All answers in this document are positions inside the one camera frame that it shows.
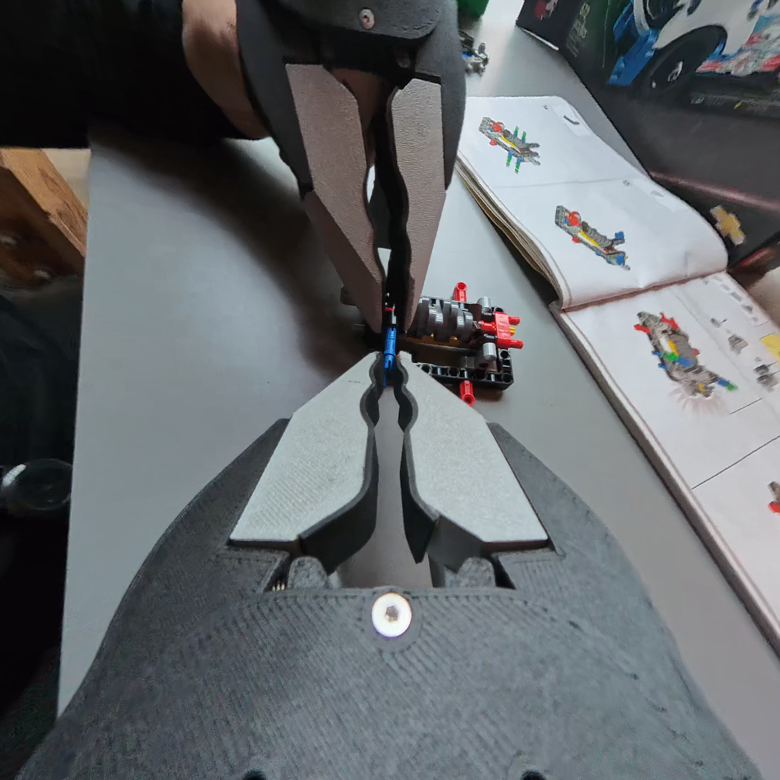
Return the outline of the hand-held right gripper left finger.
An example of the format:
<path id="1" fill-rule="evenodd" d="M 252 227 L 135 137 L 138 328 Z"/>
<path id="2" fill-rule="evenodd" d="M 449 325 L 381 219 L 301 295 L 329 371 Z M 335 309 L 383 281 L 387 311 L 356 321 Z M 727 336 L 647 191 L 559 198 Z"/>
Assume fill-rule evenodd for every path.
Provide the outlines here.
<path id="1" fill-rule="evenodd" d="M 241 546 L 317 559 L 327 574 L 375 531 L 381 357 L 365 356 L 286 421 L 230 532 Z"/>

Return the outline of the black car printed box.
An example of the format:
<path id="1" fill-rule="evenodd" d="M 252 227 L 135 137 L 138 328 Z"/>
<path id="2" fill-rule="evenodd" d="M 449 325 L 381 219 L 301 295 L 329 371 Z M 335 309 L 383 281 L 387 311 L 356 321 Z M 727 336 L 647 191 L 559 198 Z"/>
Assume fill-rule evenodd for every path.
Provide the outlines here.
<path id="1" fill-rule="evenodd" d="M 516 24 L 717 229 L 730 269 L 778 268 L 778 1 L 524 2 Z"/>

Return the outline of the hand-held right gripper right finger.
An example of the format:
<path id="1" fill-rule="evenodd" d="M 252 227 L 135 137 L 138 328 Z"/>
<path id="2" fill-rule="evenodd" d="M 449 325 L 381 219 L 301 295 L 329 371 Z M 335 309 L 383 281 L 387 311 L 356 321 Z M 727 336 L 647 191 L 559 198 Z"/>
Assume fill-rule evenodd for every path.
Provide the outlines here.
<path id="1" fill-rule="evenodd" d="M 471 558 L 551 541 L 485 418 L 407 353 L 395 360 L 403 526 L 416 563 L 458 571 Z"/>

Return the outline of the pile of lego pieces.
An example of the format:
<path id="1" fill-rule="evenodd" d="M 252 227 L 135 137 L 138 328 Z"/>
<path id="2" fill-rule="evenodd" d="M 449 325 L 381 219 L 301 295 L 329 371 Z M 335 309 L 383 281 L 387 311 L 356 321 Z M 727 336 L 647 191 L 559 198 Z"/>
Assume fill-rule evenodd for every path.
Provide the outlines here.
<path id="1" fill-rule="evenodd" d="M 463 30 L 459 30 L 459 37 L 465 71 L 481 76 L 489 62 L 486 44 L 475 46 L 473 37 Z"/>

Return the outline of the lego engine frame assembly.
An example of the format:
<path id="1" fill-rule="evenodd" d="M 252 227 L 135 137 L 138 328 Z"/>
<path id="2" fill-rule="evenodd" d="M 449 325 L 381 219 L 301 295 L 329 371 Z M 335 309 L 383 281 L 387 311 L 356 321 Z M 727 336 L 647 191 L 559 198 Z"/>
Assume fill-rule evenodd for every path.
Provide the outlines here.
<path id="1" fill-rule="evenodd" d="M 512 386 L 512 351 L 523 347 L 519 325 L 520 317 L 488 297 L 468 301 L 466 284 L 458 282 L 451 297 L 419 298 L 412 325 L 407 332 L 397 330 L 392 345 L 473 405 L 476 390 L 503 392 Z"/>

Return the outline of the open instruction booklet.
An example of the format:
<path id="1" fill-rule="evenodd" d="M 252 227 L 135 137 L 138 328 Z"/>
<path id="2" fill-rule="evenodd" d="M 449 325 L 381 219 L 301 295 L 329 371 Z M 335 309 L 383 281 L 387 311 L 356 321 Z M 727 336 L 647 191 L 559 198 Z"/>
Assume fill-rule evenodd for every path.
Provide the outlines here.
<path id="1" fill-rule="evenodd" d="M 716 230 L 557 96 L 468 97 L 456 170 L 778 652 L 778 326 Z"/>

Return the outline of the person's left hand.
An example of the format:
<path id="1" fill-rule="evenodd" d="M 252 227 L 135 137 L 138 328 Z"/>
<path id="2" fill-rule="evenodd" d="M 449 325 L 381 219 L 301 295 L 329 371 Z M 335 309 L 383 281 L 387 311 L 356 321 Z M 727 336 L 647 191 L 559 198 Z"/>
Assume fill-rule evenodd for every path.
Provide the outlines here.
<path id="1" fill-rule="evenodd" d="M 182 48 L 196 81 L 246 138 L 268 136 L 249 100 L 239 55 L 235 1 L 183 1 Z"/>

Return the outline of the person's left forearm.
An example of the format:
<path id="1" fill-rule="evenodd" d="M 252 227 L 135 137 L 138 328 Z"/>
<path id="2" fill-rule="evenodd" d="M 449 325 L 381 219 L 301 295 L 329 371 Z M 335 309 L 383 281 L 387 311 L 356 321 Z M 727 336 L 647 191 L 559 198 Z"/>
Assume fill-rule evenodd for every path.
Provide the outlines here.
<path id="1" fill-rule="evenodd" d="M 2 145 L 85 148 L 94 123 L 189 143 L 246 139 L 186 63 L 182 4 L 2 1 Z"/>

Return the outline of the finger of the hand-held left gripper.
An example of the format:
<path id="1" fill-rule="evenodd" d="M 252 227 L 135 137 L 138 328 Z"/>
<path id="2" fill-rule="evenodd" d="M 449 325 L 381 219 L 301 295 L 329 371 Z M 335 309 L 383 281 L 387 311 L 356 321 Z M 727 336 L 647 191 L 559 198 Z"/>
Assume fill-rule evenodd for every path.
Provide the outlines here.
<path id="1" fill-rule="evenodd" d="M 313 183 L 305 208 L 353 303 L 380 332 L 385 272 L 367 213 L 368 166 L 357 99 L 321 65 L 287 64 L 286 72 Z"/>
<path id="2" fill-rule="evenodd" d="M 386 298 L 404 333 L 414 320 L 444 207 L 441 86 L 413 78 L 396 88 L 375 133 L 378 185 L 388 208 Z"/>

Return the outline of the round black knob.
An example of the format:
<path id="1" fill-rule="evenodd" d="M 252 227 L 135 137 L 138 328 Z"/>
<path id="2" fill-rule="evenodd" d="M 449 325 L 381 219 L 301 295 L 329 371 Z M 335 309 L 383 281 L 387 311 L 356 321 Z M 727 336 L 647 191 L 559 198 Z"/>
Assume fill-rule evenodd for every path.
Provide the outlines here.
<path id="1" fill-rule="evenodd" d="M 72 466 L 60 459 L 44 458 L 4 466 L 1 508 L 20 519 L 48 519 L 70 505 Z"/>

